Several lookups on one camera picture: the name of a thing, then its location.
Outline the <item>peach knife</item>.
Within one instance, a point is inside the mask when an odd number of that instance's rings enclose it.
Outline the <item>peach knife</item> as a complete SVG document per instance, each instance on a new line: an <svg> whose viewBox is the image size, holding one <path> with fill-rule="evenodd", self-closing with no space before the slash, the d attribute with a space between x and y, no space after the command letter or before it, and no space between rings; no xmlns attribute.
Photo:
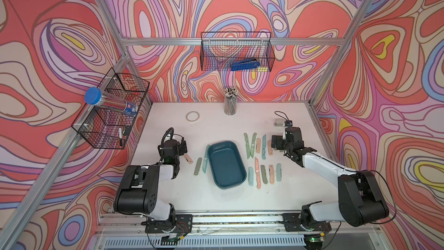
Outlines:
<svg viewBox="0 0 444 250"><path fill-rule="evenodd" d="M274 166L269 165L269 182L271 184L275 183L275 173L274 173Z"/></svg>

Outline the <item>teal knife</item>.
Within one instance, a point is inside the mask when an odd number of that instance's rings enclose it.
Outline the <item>teal knife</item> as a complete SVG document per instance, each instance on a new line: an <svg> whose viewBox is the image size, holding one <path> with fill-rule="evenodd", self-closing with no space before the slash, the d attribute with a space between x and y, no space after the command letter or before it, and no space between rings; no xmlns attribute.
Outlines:
<svg viewBox="0 0 444 250"><path fill-rule="evenodd" d="M247 176L249 186L254 185L253 173L254 173L253 167L249 167L248 168L248 176Z"/></svg>
<svg viewBox="0 0 444 250"><path fill-rule="evenodd" d="M262 157L262 160L265 160L267 157L267 135L266 134L264 134L262 137L261 157Z"/></svg>

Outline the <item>long pink knife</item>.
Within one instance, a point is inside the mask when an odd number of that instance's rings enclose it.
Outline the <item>long pink knife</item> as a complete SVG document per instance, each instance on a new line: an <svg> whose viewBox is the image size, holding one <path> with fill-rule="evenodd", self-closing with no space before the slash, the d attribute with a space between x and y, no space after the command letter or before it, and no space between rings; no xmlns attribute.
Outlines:
<svg viewBox="0 0 444 250"><path fill-rule="evenodd" d="M257 183L257 189L261 188L261 175L260 175L260 163L258 158L254 158L255 162L255 174L256 174L256 183Z"/></svg>

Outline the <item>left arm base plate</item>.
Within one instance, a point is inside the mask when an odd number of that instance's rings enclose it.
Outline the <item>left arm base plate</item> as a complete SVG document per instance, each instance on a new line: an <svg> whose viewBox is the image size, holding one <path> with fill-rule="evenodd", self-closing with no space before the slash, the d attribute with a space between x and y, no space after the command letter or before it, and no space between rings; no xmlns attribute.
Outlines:
<svg viewBox="0 0 444 250"><path fill-rule="evenodd" d="M192 231L192 214L171 215L166 221L155 221L148 218L142 225L147 234L187 234Z"/></svg>

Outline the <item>mint knife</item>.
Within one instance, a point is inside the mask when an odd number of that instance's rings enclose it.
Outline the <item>mint knife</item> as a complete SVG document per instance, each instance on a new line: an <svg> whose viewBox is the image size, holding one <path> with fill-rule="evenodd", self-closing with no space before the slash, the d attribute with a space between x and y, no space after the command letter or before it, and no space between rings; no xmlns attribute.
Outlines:
<svg viewBox="0 0 444 250"><path fill-rule="evenodd" d="M280 163L276 165L276 180L278 182L282 180L282 165Z"/></svg>

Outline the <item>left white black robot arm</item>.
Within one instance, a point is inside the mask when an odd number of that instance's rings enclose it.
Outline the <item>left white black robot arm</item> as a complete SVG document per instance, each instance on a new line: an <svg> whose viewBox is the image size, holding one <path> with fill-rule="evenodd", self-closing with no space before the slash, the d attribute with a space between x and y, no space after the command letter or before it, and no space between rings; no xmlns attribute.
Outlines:
<svg viewBox="0 0 444 250"><path fill-rule="evenodd" d="M185 138L181 135L179 138L170 127L157 147L160 155L157 163L126 168L114 198L114 212L175 223L175 208L158 198L158 187L159 183L173 180L179 174L180 157L187 153Z"/></svg>

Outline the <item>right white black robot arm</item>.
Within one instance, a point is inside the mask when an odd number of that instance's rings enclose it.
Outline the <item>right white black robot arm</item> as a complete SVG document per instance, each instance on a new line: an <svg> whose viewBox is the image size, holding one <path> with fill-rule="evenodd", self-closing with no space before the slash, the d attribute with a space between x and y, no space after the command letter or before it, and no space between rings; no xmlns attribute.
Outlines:
<svg viewBox="0 0 444 250"><path fill-rule="evenodd" d="M346 222L353 227L377 223L389 216L389 208L373 172L347 168L306 147L298 127L273 135L271 147L300 167L311 170L337 188L338 200L313 202L302 207L300 224L312 229L321 222Z"/></svg>

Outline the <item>beige knife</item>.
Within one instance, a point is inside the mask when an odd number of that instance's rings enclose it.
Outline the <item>beige knife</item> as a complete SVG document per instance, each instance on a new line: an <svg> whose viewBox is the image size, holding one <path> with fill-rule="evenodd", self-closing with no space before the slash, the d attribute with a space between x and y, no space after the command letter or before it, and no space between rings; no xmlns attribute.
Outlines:
<svg viewBox="0 0 444 250"><path fill-rule="evenodd" d="M188 162L189 164L193 164L193 160L192 160L192 158L191 158L187 153L184 154L184 157L185 157L185 159L187 160L187 162Z"/></svg>

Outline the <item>olive knife tray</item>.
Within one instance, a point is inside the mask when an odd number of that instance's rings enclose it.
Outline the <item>olive knife tray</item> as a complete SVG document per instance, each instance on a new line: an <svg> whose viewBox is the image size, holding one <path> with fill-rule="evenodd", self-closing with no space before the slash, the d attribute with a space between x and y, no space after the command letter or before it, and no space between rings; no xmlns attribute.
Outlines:
<svg viewBox="0 0 444 250"><path fill-rule="evenodd" d="M200 172L201 164L202 164L202 157L199 157L198 160L195 163L195 169L194 169L194 175L197 176Z"/></svg>
<svg viewBox="0 0 444 250"><path fill-rule="evenodd" d="M268 178L267 178L267 172L266 172L266 168L265 165L261 165L261 175L262 175L262 181L264 184L268 183Z"/></svg>

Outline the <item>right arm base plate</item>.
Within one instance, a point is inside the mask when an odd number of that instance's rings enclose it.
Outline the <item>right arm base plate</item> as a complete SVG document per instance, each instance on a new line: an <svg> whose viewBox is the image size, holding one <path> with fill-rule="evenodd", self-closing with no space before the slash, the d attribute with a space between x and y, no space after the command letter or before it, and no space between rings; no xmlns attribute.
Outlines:
<svg viewBox="0 0 444 250"><path fill-rule="evenodd" d="M287 232L318 232L329 233L332 228L328 221L315 221L305 212L284 213L281 223Z"/></svg>

